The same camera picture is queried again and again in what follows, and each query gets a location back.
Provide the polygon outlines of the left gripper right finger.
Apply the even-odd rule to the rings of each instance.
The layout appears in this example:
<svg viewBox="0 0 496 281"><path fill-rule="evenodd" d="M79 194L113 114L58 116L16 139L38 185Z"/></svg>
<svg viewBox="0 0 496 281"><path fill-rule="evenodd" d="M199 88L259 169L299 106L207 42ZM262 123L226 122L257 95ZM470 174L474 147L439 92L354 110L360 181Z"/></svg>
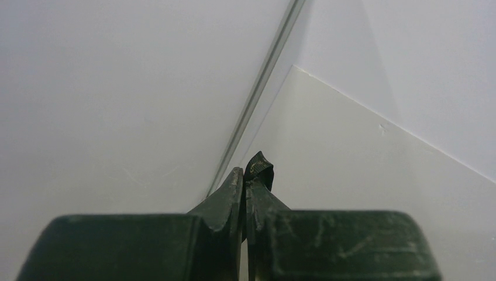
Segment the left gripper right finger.
<svg viewBox="0 0 496 281"><path fill-rule="evenodd" d="M441 280L419 225L396 211L291 210L246 182L250 280Z"/></svg>

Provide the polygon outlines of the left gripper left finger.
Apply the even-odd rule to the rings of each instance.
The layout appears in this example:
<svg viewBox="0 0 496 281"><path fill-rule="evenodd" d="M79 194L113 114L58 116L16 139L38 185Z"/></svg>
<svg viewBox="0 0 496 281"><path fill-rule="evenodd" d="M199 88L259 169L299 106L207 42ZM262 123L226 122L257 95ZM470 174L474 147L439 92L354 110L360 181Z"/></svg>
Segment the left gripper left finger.
<svg viewBox="0 0 496 281"><path fill-rule="evenodd" d="M185 214L64 215L19 280L238 280L243 170Z"/></svg>

